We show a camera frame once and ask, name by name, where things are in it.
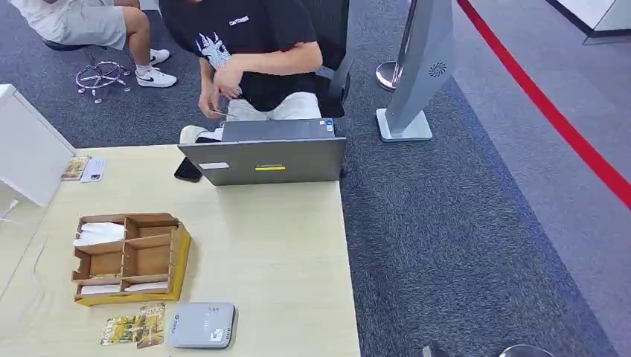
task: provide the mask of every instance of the desk organizer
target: desk organizer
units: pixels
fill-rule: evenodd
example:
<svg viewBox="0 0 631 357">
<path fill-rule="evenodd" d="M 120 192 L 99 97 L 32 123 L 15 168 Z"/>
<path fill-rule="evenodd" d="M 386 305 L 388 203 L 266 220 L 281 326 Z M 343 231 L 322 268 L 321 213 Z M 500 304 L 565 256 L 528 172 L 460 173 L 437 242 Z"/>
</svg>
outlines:
<svg viewBox="0 0 631 357">
<path fill-rule="evenodd" d="M 188 260 L 190 234 L 168 213 L 130 213 L 84 216 L 84 223 L 124 225 L 124 239 L 74 248 L 79 268 L 72 272 L 77 284 L 74 301 L 86 306 L 152 300 L 179 300 Z M 166 283 L 166 288 L 126 292 L 141 283 Z M 82 294 L 84 286 L 118 285 L 116 292 Z"/>
</svg>

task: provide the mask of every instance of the black office chair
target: black office chair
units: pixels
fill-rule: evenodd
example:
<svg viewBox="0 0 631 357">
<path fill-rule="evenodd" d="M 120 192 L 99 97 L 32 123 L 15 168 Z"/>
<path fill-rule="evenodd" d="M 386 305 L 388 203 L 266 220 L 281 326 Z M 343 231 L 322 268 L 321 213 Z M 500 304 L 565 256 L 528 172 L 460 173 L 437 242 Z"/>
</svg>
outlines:
<svg viewBox="0 0 631 357">
<path fill-rule="evenodd" d="M 92 90 L 92 97 L 95 99 L 96 104 L 101 104 L 103 99 L 97 97 L 97 89 L 105 88 L 114 83 L 120 83 L 124 86 L 124 91 L 128 92 L 132 89 L 121 79 L 122 76 L 129 76 L 131 73 L 122 65 L 116 62 L 104 61 L 96 63 L 95 58 L 90 53 L 88 47 L 90 45 L 62 45 L 57 42 L 48 41 L 42 39 L 44 45 L 54 51 L 76 51 L 83 49 L 89 58 L 90 64 L 81 69 L 79 73 L 74 77 L 74 81 L 79 86 L 78 92 L 83 94 L 86 89 Z"/>
<path fill-rule="evenodd" d="M 318 73 L 316 95 L 323 118 L 344 116 L 344 102 L 350 90 L 353 54 L 347 50 L 349 0 L 301 0 L 311 15 L 318 34 L 323 66 L 334 71 Z"/>
</svg>

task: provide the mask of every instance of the hand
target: hand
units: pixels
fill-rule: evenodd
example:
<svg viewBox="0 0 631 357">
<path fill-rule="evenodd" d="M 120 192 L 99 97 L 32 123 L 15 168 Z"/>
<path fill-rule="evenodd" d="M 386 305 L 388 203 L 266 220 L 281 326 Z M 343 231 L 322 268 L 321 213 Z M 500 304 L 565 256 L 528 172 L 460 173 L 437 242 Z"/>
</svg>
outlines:
<svg viewBox="0 0 631 357">
<path fill-rule="evenodd" d="M 239 84 L 243 78 L 243 69 L 240 58 L 238 54 L 235 54 L 229 59 L 223 68 L 217 70 L 213 81 L 216 91 L 230 99 L 241 95 Z"/>
<path fill-rule="evenodd" d="M 217 114 L 219 111 L 219 92 L 215 89 L 215 86 L 202 86 L 202 93 L 199 95 L 199 103 L 197 103 L 199 109 L 208 119 L 223 118 L 222 115 Z"/>
</svg>

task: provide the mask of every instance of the smartphone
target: smartphone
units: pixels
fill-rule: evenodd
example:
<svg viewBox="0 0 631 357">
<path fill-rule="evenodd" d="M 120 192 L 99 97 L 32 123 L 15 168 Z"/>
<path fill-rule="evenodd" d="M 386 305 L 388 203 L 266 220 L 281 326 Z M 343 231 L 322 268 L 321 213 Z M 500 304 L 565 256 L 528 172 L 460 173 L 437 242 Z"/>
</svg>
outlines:
<svg viewBox="0 0 631 357">
<path fill-rule="evenodd" d="M 209 138 L 198 138 L 195 141 L 197 144 L 199 143 L 216 143 L 217 140 L 209 139 Z M 202 179 L 202 172 L 197 169 L 197 166 L 190 162 L 188 158 L 184 158 L 182 163 L 179 165 L 176 172 L 173 174 L 176 179 L 180 179 L 183 181 L 189 182 L 199 182 Z"/>
</svg>

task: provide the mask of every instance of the laptop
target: laptop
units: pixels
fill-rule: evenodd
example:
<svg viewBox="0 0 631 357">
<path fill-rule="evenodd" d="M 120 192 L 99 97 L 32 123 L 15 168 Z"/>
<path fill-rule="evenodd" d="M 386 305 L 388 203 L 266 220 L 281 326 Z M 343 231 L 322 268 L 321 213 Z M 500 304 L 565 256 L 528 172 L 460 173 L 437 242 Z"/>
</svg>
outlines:
<svg viewBox="0 0 631 357">
<path fill-rule="evenodd" d="M 331 119 L 229 121 L 222 139 L 178 145 L 215 186 L 337 181 L 346 148 Z"/>
</svg>

